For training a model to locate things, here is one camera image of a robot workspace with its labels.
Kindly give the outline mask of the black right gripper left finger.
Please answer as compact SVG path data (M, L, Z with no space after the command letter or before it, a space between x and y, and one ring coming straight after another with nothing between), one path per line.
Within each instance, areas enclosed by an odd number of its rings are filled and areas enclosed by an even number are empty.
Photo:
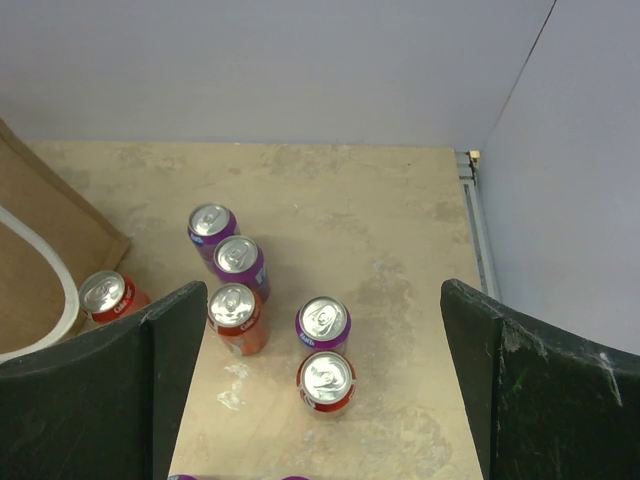
M207 317L190 282L1 366L4 479L165 479Z

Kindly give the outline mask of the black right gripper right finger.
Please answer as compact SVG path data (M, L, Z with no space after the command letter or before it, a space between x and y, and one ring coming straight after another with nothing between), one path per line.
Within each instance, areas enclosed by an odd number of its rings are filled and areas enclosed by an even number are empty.
M638 478L638 356L458 279L440 308L484 478Z

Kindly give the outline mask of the brown canvas tote bag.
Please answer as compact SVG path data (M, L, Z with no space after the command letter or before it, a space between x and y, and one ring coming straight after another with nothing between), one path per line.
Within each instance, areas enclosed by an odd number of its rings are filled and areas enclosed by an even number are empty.
M1 126L1 360L92 328L77 290L114 269L129 239Z

